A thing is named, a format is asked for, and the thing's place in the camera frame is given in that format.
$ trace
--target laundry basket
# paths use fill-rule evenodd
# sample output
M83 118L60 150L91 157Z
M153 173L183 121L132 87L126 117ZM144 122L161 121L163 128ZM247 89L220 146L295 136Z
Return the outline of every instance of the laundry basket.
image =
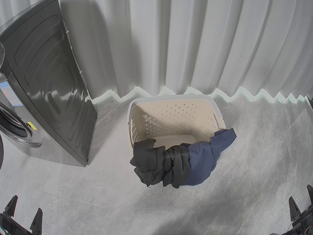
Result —
M222 114L213 98L189 94L135 99L127 114L131 150L135 142L156 139L154 147L166 149L181 143L210 141L214 132L225 129Z

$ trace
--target basket rim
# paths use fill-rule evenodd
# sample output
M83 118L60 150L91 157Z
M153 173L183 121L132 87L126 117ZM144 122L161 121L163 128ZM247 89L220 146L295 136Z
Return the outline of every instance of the basket rim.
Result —
M167 96L149 96L149 97L142 97L134 99L128 107L127 111L127 125L130 124L130 117L131 117L131 110L132 108L140 103L150 103L150 102L160 102L160 101L174 101L174 100L193 100L193 99L202 99L208 101L212 106L213 109L217 115L217 117L221 117L221 120L223 120L223 116L221 114L221 111L219 110L216 102L212 97L209 95L204 94L184 94L184 95L167 95Z

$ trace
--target clothing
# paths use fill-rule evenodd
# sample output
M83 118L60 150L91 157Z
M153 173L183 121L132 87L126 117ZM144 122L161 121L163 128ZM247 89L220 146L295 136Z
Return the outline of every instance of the clothing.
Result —
M163 181L163 186L172 184L174 188L188 178L191 167L188 148L175 145L165 149L165 146L153 148L155 139L145 139L134 143L130 163L141 182L147 186Z
M217 159L222 151L229 147L237 135L233 128L214 133L210 142L200 141L194 144L182 143L189 149L191 172L183 186L195 186L205 181L216 167Z
M232 129L214 133L210 142L182 143L165 150L153 148L155 139L134 143L134 157L130 163L141 182L147 186L163 181L163 186L195 186L205 181L216 167L221 152L236 139Z

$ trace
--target basket handle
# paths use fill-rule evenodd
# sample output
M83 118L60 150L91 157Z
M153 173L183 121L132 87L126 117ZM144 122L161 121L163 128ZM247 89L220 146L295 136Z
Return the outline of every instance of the basket handle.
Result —
M131 134L130 134L131 146L134 147L134 142L133 142L133 120L132 119L131 119L131 122L128 125L130 125L130 130L131 130Z
M215 123L215 127L217 128L217 130L220 131L220 127L219 127L219 125L218 125L218 121L217 121L217 118L216 118L216 116L215 116L214 113L213 113L213 121L214 121L214 123Z

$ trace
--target black jacket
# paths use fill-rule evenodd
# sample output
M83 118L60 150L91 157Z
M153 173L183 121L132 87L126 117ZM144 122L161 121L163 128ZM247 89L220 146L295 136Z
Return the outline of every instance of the black jacket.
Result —
M188 178L191 167L188 148L175 145L165 149L165 146L153 148L155 139L145 139L134 143L134 157L130 163L141 182L147 186L163 181L163 186L172 184L174 188Z

